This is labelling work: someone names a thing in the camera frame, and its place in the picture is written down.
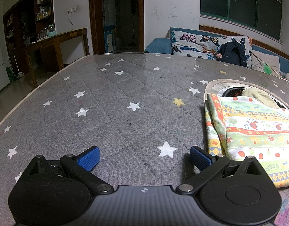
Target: power cord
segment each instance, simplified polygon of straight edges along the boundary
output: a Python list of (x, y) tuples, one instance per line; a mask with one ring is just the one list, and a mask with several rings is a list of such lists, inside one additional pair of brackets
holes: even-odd
[(70, 12), (68, 11), (68, 22), (70, 23), (70, 24), (72, 24), (72, 22), (71, 22), (71, 20), (70, 20)]

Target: window frame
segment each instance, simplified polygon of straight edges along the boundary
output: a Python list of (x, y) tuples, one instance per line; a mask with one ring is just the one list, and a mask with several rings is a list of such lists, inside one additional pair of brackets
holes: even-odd
[[(200, 14), (202, 14), (202, 15), (206, 15), (206, 16), (210, 16), (210, 17), (219, 18), (219, 19), (223, 19), (223, 20), (227, 20), (227, 21), (231, 21), (231, 22), (237, 23), (237, 24), (239, 24), (239, 25), (243, 25), (243, 26), (246, 26), (246, 27), (248, 27), (248, 28), (254, 29), (254, 30), (256, 30), (256, 31), (258, 31), (258, 32), (260, 32), (260, 33), (263, 33), (263, 32), (261, 32), (261, 31), (259, 31), (259, 30), (257, 29), (257, 26), (258, 26), (258, 5), (259, 5), (258, 2), (259, 2), (259, 0), (256, 0), (256, 8), (255, 8), (255, 26), (248, 25), (248, 24), (245, 24), (245, 23), (243, 23), (243, 22), (240, 22), (240, 21), (237, 21), (237, 20), (234, 20), (234, 19), (230, 19), (230, 18), (229, 18), (229, 12), (230, 12), (230, 0), (227, 0), (227, 3), (228, 3), (228, 6), (227, 6), (227, 17), (223, 17), (223, 16), (219, 16), (219, 15), (211, 14), (211, 13), (204, 13), (204, 12), (201, 12), (201, 8), (200, 8)], [(273, 38), (274, 40), (278, 40), (278, 41), (280, 41), (280, 39), (281, 39), (281, 33), (282, 33), (282, 23), (283, 23), (283, 1), (281, 1), (281, 2), (278, 1), (278, 2), (282, 4), (282, 13), (281, 13), (282, 16), (281, 16), (280, 37), (279, 37), (278, 39), (276, 39), (276, 38), (274, 38), (274, 37), (272, 37), (272, 36), (270, 36), (270, 35), (267, 35), (267, 36)]]

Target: blue gripper pad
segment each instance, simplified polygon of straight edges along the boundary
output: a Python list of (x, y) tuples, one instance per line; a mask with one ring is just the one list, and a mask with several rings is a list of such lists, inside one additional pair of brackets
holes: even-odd
[(77, 155), (75, 159), (77, 164), (87, 171), (91, 171), (100, 161), (100, 149), (96, 146), (92, 146), (83, 153)]
[(200, 149), (197, 146), (191, 147), (189, 151), (191, 161), (200, 171), (203, 171), (205, 168), (209, 167), (213, 163), (212, 159), (209, 157), (212, 155), (209, 155), (208, 153), (207, 154), (204, 154), (204, 153), (207, 153), (207, 152)]

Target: wooden table leg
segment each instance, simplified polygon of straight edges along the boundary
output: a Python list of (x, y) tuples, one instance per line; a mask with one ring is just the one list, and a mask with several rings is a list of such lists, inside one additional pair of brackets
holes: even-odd
[(38, 86), (38, 83), (36, 82), (36, 78), (35, 78), (35, 75), (34, 75), (34, 72), (33, 72), (33, 67), (32, 67), (32, 62), (31, 62), (30, 54), (27, 53), (27, 52), (25, 52), (25, 55), (26, 55), (26, 60), (27, 60), (28, 68), (29, 68), (29, 71), (30, 71), (30, 73), (31, 73), (31, 79), (32, 79), (34, 88), (36, 88), (36, 87)]
[(58, 38), (54, 39), (54, 49), (55, 49), (55, 55), (57, 59), (58, 68), (59, 70), (61, 70), (64, 68), (64, 63), (63, 63), (63, 58), (62, 58), (60, 41)]
[(87, 30), (83, 31), (83, 40), (84, 40), (84, 47), (85, 47), (86, 55), (90, 55)]

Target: doorway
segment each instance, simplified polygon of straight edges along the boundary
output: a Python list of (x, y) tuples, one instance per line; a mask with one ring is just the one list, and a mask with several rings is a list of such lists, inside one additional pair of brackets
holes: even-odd
[(143, 52), (143, 0), (89, 0), (94, 54)]

